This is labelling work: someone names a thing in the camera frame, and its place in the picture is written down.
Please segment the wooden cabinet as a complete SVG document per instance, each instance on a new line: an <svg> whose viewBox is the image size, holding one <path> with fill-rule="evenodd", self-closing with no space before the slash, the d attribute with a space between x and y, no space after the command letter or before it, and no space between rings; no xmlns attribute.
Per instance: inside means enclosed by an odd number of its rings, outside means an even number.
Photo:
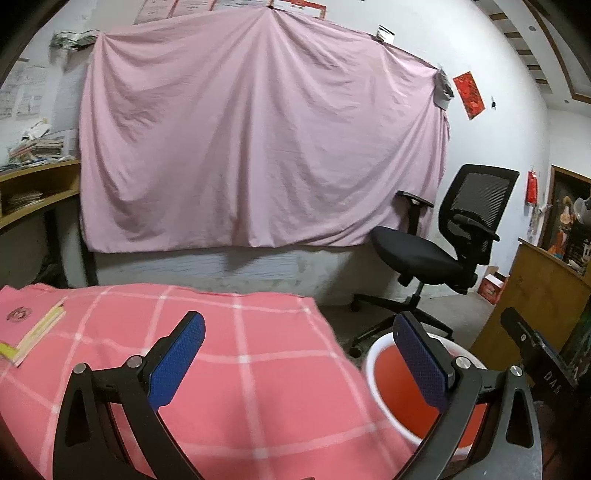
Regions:
<svg viewBox="0 0 591 480"><path fill-rule="evenodd" d="M501 326L501 314L515 308L557 351L565 346L590 298L590 276L547 251L520 241L506 287L470 351L492 370L520 360L519 349Z"/></svg>

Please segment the red cardboard box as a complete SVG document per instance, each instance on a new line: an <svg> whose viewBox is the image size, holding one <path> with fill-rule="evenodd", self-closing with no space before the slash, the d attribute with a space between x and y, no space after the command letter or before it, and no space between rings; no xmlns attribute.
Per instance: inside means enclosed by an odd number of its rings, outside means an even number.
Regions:
<svg viewBox="0 0 591 480"><path fill-rule="evenodd" d="M478 294L490 304L496 305L504 291L507 277L498 272L488 273L482 279Z"/></svg>

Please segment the red white plastic basin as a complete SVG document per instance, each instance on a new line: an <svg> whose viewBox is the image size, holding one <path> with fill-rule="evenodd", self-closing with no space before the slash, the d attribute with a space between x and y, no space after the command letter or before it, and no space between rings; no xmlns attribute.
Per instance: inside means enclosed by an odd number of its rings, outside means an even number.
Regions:
<svg viewBox="0 0 591 480"><path fill-rule="evenodd" d="M479 369L485 365L462 346L439 335L429 333L438 340L452 357L466 357ZM382 412L414 451L425 438L438 417L438 410L424 400L422 393L408 369L392 333L376 340L363 360L363 375L370 388L370 394ZM483 420L486 407L475 407L469 425L456 450L453 461L467 458Z"/></svg>

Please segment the yellow blue book stack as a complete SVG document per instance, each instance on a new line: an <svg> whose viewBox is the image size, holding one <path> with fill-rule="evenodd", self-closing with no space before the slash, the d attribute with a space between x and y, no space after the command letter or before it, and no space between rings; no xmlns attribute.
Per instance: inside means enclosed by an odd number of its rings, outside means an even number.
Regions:
<svg viewBox="0 0 591 480"><path fill-rule="evenodd" d="M1 356L18 367L65 315L64 299L6 304L1 313Z"/></svg>

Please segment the pink top book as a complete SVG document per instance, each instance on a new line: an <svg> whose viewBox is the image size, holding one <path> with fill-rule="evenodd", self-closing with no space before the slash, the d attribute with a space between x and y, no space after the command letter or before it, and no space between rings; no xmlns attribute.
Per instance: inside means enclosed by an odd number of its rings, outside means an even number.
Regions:
<svg viewBox="0 0 591 480"><path fill-rule="evenodd" d="M1 344L20 349L25 339L63 312L65 296L57 290L1 289Z"/></svg>

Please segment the framed figure picture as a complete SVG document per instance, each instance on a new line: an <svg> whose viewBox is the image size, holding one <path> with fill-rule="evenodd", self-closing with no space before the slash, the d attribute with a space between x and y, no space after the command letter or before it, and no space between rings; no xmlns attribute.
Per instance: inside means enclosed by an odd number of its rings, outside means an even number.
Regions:
<svg viewBox="0 0 591 480"><path fill-rule="evenodd" d="M552 166L539 246L584 274L590 264L590 178Z"/></svg>

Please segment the pink checked tablecloth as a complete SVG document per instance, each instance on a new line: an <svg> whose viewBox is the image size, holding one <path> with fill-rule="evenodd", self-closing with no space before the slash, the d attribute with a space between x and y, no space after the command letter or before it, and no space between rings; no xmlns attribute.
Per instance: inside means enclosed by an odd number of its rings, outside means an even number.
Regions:
<svg viewBox="0 0 591 480"><path fill-rule="evenodd" d="M134 284L26 293L65 314L20 366L1 365L1 414L44 476L72 368L146 353L189 311L206 335L161 418L208 479L391 479L411 450L315 301Z"/></svg>

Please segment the red hanging ornament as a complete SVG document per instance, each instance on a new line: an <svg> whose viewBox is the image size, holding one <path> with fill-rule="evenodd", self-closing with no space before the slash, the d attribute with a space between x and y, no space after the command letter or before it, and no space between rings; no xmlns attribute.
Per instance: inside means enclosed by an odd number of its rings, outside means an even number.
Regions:
<svg viewBox="0 0 591 480"><path fill-rule="evenodd" d="M526 203L538 204L538 176L534 170L530 170L527 176Z"/></svg>

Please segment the papers inside shelf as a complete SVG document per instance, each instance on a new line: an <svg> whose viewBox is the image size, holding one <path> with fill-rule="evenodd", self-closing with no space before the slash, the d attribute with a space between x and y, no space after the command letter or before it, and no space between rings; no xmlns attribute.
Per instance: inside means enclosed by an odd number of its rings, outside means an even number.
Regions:
<svg viewBox="0 0 591 480"><path fill-rule="evenodd" d="M36 204L43 200L43 193L39 191L30 191L24 193L13 193L2 196L2 211L8 215L18 209Z"/></svg>

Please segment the paper pile on shelf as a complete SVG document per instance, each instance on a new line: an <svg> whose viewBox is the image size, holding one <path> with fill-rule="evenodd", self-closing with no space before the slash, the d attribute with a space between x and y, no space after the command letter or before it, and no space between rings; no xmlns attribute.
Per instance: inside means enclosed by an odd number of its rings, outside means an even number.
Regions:
<svg viewBox="0 0 591 480"><path fill-rule="evenodd" d="M1 172L79 158L77 130L53 131L49 121L42 118L26 129L16 144L6 149L6 155L1 159Z"/></svg>

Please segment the pink hanging sheet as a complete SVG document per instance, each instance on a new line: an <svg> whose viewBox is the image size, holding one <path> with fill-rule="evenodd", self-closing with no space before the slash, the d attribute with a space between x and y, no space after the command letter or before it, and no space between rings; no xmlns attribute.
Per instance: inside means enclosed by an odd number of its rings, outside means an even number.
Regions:
<svg viewBox="0 0 591 480"><path fill-rule="evenodd" d="M438 68L269 7L101 34L80 112L82 222L100 253L349 247L433 200Z"/></svg>

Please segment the wooden wall shelf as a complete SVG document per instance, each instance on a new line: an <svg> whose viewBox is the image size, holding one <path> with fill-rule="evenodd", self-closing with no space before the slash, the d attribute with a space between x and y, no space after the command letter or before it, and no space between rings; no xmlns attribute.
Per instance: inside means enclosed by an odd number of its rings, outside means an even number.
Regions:
<svg viewBox="0 0 591 480"><path fill-rule="evenodd" d="M1 174L1 229L80 192L81 162L63 160Z"/></svg>

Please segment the red paper wall decoration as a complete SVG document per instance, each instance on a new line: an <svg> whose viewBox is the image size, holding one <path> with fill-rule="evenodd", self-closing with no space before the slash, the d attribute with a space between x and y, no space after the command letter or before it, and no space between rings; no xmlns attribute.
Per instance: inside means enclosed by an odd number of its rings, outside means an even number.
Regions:
<svg viewBox="0 0 591 480"><path fill-rule="evenodd" d="M470 120L485 110L485 105L471 72L466 72L453 79Z"/></svg>

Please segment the wall calendar sheets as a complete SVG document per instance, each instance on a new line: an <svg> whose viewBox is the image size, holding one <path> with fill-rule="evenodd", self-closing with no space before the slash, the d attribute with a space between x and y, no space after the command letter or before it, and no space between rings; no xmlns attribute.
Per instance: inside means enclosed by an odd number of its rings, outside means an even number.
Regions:
<svg viewBox="0 0 591 480"><path fill-rule="evenodd" d="M26 120L41 112L47 71L17 61L1 87L1 119Z"/></svg>

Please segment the wall certificates group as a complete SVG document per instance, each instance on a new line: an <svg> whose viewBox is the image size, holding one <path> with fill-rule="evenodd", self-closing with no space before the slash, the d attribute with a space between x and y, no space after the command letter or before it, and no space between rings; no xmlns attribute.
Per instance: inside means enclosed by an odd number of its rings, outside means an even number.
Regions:
<svg viewBox="0 0 591 480"><path fill-rule="evenodd" d="M325 19L328 7L311 1L280 0L147 0L139 10L135 24L174 18L192 14L204 14L250 7L270 7L293 13L301 13L318 19Z"/></svg>

